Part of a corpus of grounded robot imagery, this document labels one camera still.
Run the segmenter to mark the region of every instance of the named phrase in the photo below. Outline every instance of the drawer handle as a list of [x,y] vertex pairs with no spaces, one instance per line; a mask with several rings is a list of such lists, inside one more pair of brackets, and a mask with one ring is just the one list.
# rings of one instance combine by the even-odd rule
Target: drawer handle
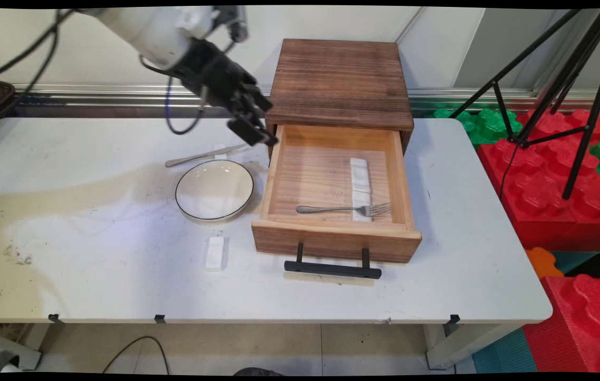
[[323,263],[302,262],[302,249],[304,248],[304,246],[304,243],[298,243],[297,260],[287,260],[285,261],[285,263],[283,263],[283,268],[286,271],[369,279],[380,279],[380,277],[382,276],[382,270],[380,270],[379,268],[370,268],[369,249],[361,249],[361,259],[363,262],[363,267],[352,267],[340,265],[324,265]]

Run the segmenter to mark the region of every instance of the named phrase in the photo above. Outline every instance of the orange foam block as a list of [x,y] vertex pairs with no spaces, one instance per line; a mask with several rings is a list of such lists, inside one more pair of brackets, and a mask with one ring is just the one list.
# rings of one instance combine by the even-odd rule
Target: orange foam block
[[533,265],[538,279],[544,277],[563,277],[563,273],[554,266],[554,263],[556,263],[554,254],[542,248],[532,248],[525,251],[525,253],[528,255],[530,264]]

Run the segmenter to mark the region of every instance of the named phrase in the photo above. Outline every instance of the wood grain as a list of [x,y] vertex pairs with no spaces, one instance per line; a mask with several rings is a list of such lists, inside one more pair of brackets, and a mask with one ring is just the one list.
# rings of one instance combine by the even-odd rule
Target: wood grain
[[[410,260],[422,236],[414,230],[399,132],[280,125],[276,136],[261,219],[253,223],[258,251],[293,253],[304,242],[310,256],[358,259],[369,248],[376,260]],[[368,162],[371,202],[389,202],[392,211],[372,222],[344,211],[298,214],[298,205],[351,205],[351,157]]]
[[401,132],[413,119],[396,43],[284,39],[266,125],[328,125]]
[[361,259],[361,248],[370,249],[370,259],[408,263],[422,241],[418,231],[308,226],[256,220],[252,223],[257,251],[294,255],[298,243],[303,255]]

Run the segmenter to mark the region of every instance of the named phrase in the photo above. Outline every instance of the silver fork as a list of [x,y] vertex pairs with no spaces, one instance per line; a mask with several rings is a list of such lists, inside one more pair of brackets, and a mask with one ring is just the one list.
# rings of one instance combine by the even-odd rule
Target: silver fork
[[295,210],[302,214],[328,212],[329,210],[356,210],[360,215],[365,217],[373,217],[373,215],[389,212],[391,210],[391,203],[381,203],[378,205],[366,205],[360,207],[315,207],[300,205],[295,208]]

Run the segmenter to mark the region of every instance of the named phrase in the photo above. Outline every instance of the white sponge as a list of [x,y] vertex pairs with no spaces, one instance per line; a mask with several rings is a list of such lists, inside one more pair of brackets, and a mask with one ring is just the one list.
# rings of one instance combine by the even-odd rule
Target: white sponge
[[349,165],[351,166],[351,189],[370,194],[368,162],[357,157],[352,157]]
[[[213,144],[213,150],[220,150],[226,147],[225,144]],[[219,155],[215,155],[215,160],[227,160],[227,154],[221,153]]]
[[208,253],[205,254],[205,269],[222,271],[225,267],[225,237],[210,237]]
[[[357,157],[349,161],[351,167],[351,206],[361,207],[370,205],[370,180],[368,176],[368,162]],[[371,222],[370,217],[361,215],[356,210],[351,212],[352,220]]]

